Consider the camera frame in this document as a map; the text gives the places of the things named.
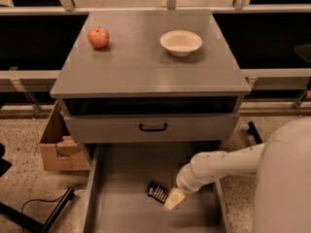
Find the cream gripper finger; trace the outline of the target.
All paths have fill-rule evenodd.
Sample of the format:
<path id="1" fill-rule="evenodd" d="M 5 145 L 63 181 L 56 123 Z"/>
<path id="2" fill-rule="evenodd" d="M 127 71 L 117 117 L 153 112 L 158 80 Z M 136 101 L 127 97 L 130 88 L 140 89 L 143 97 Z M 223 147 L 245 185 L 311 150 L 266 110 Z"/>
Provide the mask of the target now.
<path id="1" fill-rule="evenodd" d="M 173 187 L 164 202 L 163 209 L 167 212 L 170 212 L 181 202 L 183 202 L 185 198 L 186 195 L 182 189 L 178 187 Z"/>

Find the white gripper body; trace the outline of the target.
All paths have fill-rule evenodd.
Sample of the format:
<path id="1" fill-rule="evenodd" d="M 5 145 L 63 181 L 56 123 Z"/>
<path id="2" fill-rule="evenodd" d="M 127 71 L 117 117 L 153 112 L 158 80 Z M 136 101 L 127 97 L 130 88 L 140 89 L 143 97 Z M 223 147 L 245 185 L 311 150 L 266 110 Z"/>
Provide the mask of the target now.
<path id="1" fill-rule="evenodd" d="M 187 194 L 193 194 L 198 191 L 204 183 L 197 178 L 189 164 L 185 165 L 179 171 L 176 178 L 176 185 Z"/>

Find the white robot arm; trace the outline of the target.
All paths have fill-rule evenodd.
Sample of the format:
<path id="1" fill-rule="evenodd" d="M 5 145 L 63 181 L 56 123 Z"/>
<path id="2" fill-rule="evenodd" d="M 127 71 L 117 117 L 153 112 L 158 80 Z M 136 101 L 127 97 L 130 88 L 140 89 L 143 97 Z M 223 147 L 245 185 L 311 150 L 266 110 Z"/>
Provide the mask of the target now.
<path id="1" fill-rule="evenodd" d="M 181 168 L 164 202 L 173 210 L 188 194 L 226 176 L 256 177 L 252 233 L 311 233 L 311 117 L 280 127 L 267 142 L 233 152 L 196 154 Z"/>

